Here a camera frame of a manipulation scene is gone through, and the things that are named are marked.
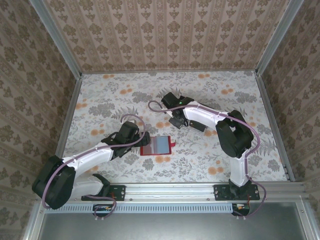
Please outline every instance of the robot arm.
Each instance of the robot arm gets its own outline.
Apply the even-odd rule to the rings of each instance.
[[[109,162],[117,157],[121,158],[132,147],[146,146],[150,143],[150,134],[145,132],[142,140],[134,145],[104,148],[106,146],[133,143],[139,138],[139,127],[132,122],[126,121],[119,132],[114,132],[96,146],[84,152],[64,158],[52,156],[45,163],[34,181],[32,190],[42,198],[45,187],[56,169],[63,163],[76,159],[63,167],[54,177],[45,196],[45,202],[52,209],[58,209],[70,198],[79,198],[86,195],[106,197],[110,188],[108,180],[99,174],[93,174],[89,177],[84,177],[82,174],[101,163]]]
[[[181,96],[178,99],[171,92],[166,94],[161,102],[167,109],[184,105],[201,106],[202,108],[186,107],[168,112],[171,116],[169,122],[177,128],[181,128],[182,125],[189,125],[202,132],[206,126],[216,129],[222,150],[232,157],[230,159],[231,185],[233,184],[236,189],[246,185],[249,179],[246,177],[245,154],[251,148],[254,136],[246,126],[220,115],[229,115],[245,122],[239,111],[233,110],[228,113],[215,110],[215,112],[219,113],[216,115],[206,110],[212,110],[212,108],[200,104],[189,97]]]

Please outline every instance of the aluminum frame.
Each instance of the aluminum frame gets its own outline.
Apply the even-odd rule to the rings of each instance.
[[[260,58],[260,61],[256,66],[256,70],[259,75],[262,75],[267,68],[268,63],[275,54],[276,49],[284,38],[303,2],[304,0],[292,0],[288,3],[288,6],[285,9],[281,20],[279,21],[279,24],[277,25],[267,47]]]
[[[283,166],[284,170],[287,171],[287,175],[289,176],[290,181],[294,182],[296,179],[295,179],[294,173],[292,171],[292,168],[291,168],[291,165],[289,162],[289,158],[288,158],[288,155],[287,155],[287,152],[285,149],[284,142],[282,141],[282,138],[281,138],[281,134],[280,134],[280,131],[279,131],[279,128],[277,125],[277,121],[276,121],[274,112],[271,107],[270,100],[268,98],[265,84],[263,82],[261,75],[258,75],[256,72],[254,73],[254,75],[255,75],[255,80],[256,80],[256,83],[257,83],[259,91],[260,91],[260,95],[261,95],[262,102],[263,102],[263,105],[265,108],[265,112],[266,112],[266,115],[267,115],[269,123],[270,123],[270,127],[271,127],[271,130],[273,133],[274,141],[275,141],[276,147],[279,152],[280,159],[283,161],[283,164],[284,164],[284,166]]]
[[[63,36],[59,32],[54,20],[52,19],[49,10],[46,7],[46,4],[43,0],[30,0],[33,8],[36,13],[39,15],[42,23],[44,24],[46,30],[49,32],[52,40],[57,46],[59,52],[63,56],[66,64],[69,66],[72,74],[76,80],[79,80],[81,77],[81,68],[74,58],[71,49],[68,47]]]
[[[78,97],[81,90],[81,85],[82,85],[82,79],[80,78],[75,82],[69,108],[68,108],[68,111],[66,112],[66,117],[63,123],[61,135],[58,141],[58,145],[56,146],[55,155],[59,158],[62,158],[64,155],[72,119],[74,117]]]
[[[214,185],[226,182],[207,183],[122,183],[126,186],[125,204],[214,204],[244,203],[246,201],[215,201]],[[308,240],[319,240],[319,229],[315,217],[307,202],[308,194],[302,182],[265,181],[261,182],[267,191],[266,203],[296,203],[304,233]],[[68,204],[97,203],[73,199]],[[110,201],[99,201],[99,204]],[[46,210],[38,200],[34,205],[23,240],[37,240],[43,224]]]

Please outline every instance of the cable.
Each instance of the cable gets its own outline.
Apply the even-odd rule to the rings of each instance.
[[[156,113],[165,113],[165,112],[169,112],[169,111],[173,111],[173,110],[177,110],[177,109],[185,109],[185,108],[198,108],[198,109],[202,109],[202,110],[205,110],[205,111],[207,111],[207,112],[209,112],[209,113],[222,116],[222,117],[227,118],[227,119],[230,119],[230,120],[232,120],[232,121],[236,121],[236,122],[238,122],[238,123],[246,126],[247,128],[249,128],[249,129],[254,133],[254,135],[255,135],[255,137],[256,137],[256,140],[257,140],[256,146],[255,146],[252,150],[250,150],[249,152],[247,152],[247,153],[244,155],[245,176],[246,176],[250,181],[252,181],[254,184],[260,186],[260,187],[263,189],[263,191],[264,191],[264,195],[263,195],[263,198],[262,198],[262,201],[261,201],[261,204],[259,205],[259,207],[258,207],[253,213],[248,214],[246,217],[250,217],[250,216],[254,215],[254,214],[261,208],[261,206],[264,204],[264,202],[265,202],[265,200],[266,200],[266,198],[267,198],[267,190],[266,190],[266,188],[265,188],[263,185],[261,185],[260,183],[252,180],[252,178],[249,177],[249,175],[248,175],[248,156],[249,156],[250,154],[254,153],[254,152],[259,148],[259,146],[260,146],[260,137],[259,137],[259,134],[257,133],[257,131],[256,131],[252,126],[250,126],[249,124],[247,124],[247,123],[244,122],[244,121],[241,121],[241,120],[239,120],[239,119],[237,119],[237,118],[235,118],[235,117],[226,115],[226,114],[224,114],[224,113],[220,113],[219,111],[215,111],[215,110],[213,110],[213,109],[206,108],[206,107],[201,106],[201,105],[189,104],[189,105],[183,105],[183,106],[176,106],[176,107],[173,107],[173,108],[170,108],[170,109],[156,110],[156,109],[153,109],[153,108],[150,106],[151,103],[156,103],[156,104],[158,104],[158,106],[159,106],[161,109],[162,109],[162,106],[161,106],[161,104],[160,104],[158,101],[156,101],[156,100],[151,100],[151,101],[149,101],[149,103],[148,103],[149,109],[150,109],[151,111],[153,111],[153,112],[156,112]]]
[[[61,164],[54,172],[53,174],[51,175],[51,177],[49,178],[45,188],[44,188],[44,191],[43,191],[43,194],[42,194],[42,199],[41,199],[41,203],[42,203],[42,206],[45,208],[45,209],[50,209],[51,207],[50,206],[47,206],[46,205],[46,196],[47,196],[47,192],[48,192],[48,189],[49,189],[49,186],[50,184],[52,183],[53,179],[55,178],[55,176],[60,172],[61,169],[63,169],[66,165],[68,165],[69,163],[73,162],[73,161],[76,161],[90,153],[93,153],[93,152],[96,152],[98,150],[102,150],[102,149],[109,149],[109,148],[118,148],[118,147],[129,147],[129,146],[132,146],[132,145],[135,145],[137,144],[138,142],[140,142],[143,137],[145,136],[145,133],[146,133],[146,130],[147,130],[147,127],[146,127],[146,124],[145,122],[137,115],[134,115],[134,114],[131,114],[131,113],[127,113],[127,114],[124,114],[121,119],[120,119],[120,122],[122,122],[122,120],[127,117],[127,116],[132,116],[132,117],[135,117],[137,119],[139,119],[142,124],[143,124],[143,133],[141,135],[141,137],[137,140],[137,141],[134,141],[132,143],[126,143],[126,144],[118,144],[118,145],[107,145],[107,146],[100,146],[100,147],[97,147],[97,148],[94,148],[94,149],[90,149],[88,151],[85,151],[81,154],[79,154],[78,156],[75,156],[74,158],[64,162],[63,164]]]
[[[88,198],[91,198],[91,199],[104,199],[104,200],[110,200],[110,201],[113,201],[113,208],[111,209],[111,211],[104,217],[99,217],[97,216],[97,210],[101,207],[96,207],[94,209],[94,212],[93,212],[93,215],[95,216],[95,219],[98,219],[98,218],[101,218],[101,219],[106,219],[108,217],[110,217],[110,215],[116,210],[116,207],[117,207],[117,201],[112,198],[112,197],[107,197],[107,196],[92,196],[92,195],[85,195],[86,197]]]

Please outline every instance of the patterned wallpaper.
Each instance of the patterned wallpaper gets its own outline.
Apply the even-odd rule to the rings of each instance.
[[[75,79],[31,4],[0,1],[0,239],[19,239]]]
[[[305,0],[262,75],[296,180],[320,220],[320,0]]]
[[[45,0],[84,73],[254,69],[289,0]]]

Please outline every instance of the metal frame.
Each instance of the metal frame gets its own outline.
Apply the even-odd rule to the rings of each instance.
[[[304,0],[292,0],[289,2],[281,20],[279,21],[278,26],[276,27],[267,47],[264,50],[263,55],[261,56],[260,61],[256,66],[258,75],[262,75],[262,73],[265,71],[268,63],[275,54],[276,49],[284,38],[289,26],[294,20],[303,2]]]
[[[248,72],[255,71],[254,68],[243,68],[243,69],[166,69],[166,70],[131,70],[131,71],[91,71],[82,72],[83,75],[92,74],[148,74],[148,73],[197,73],[197,72]]]
[[[308,240],[319,240],[319,229],[310,208],[306,201],[308,194],[305,191],[302,182],[288,181],[266,181],[261,182],[267,191],[266,203],[296,203],[299,211],[300,220],[304,229],[304,233]],[[214,185],[226,184],[225,182],[208,182],[208,183],[125,183],[126,193],[122,206],[132,206],[136,204],[159,205],[163,204],[188,204],[189,206],[197,206],[199,204],[214,206],[215,204],[235,203],[236,201],[215,201],[213,193]],[[74,199],[68,201],[67,205],[77,206],[88,204],[96,204],[94,201],[80,201]],[[109,204],[110,201],[99,201],[99,204]],[[23,240],[37,240],[40,234],[42,223],[45,217],[46,209],[44,209],[38,201],[33,208],[26,234]]]
[[[57,46],[59,52],[63,56],[66,64],[69,66],[72,74],[76,80],[81,77],[81,68],[79,67],[77,61],[75,60],[70,48],[65,42],[64,38],[60,34],[54,20],[52,19],[50,12],[48,11],[45,2],[43,0],[30,0],[32,6],[34,7],[36,13],[39,15],[42,23],[44,24],[46,30],[49,32],[52,40]]]
[[[255,80],[256,83],[258,85],[259,91],[260,91],[260,95],[264,104],[264,108],[266,111],[266,115],[269,119],[269,123],[270,123],[270,127],[273,133],[273,137],[274,137],[274,141],[276,144],[276,147],[278,148],[278,152],[280,155],[281,160],[283,161],[284,164],[284,170],[287,171],[287,174],[289,176],[290,181],[294,182],[295,181],[295,176],[294,173],[292,171],[290,162],[289,162],[289,158],[285,149],[285,145],[284,142],[282,141],[281,138],[281,134],[277,125],[277,121],[274,115],[274,112],[272,110],[271,104],[270,104],[270,100],[267,94],[267,90],[265,88],[265,84],[262,80],[261,75],[258,75],[256,72],[254,73],[255,75]]]
[[[64,151],[65,151],[65,147],[66,147],[66,143],[67,143],[67,139],[68,139],[71,123],[72,123],[72,118],[74,117],[78,97],[81,90],[81,85],[82,85],[82,79],[80,78],[75,82],[73,94],[70,100],[68,111],[66,112],[59,142],[58,142],[58,145],[56,146],[55,155],[59,158],[62,158],[64,155]]]
[[[67,203],[59,209],[48,209],[45,214],[93,214],[96,203]],[[232,203],[135,203],[118,202],[115,214],[196,214],[196,213],[222,213],[233,212]]]

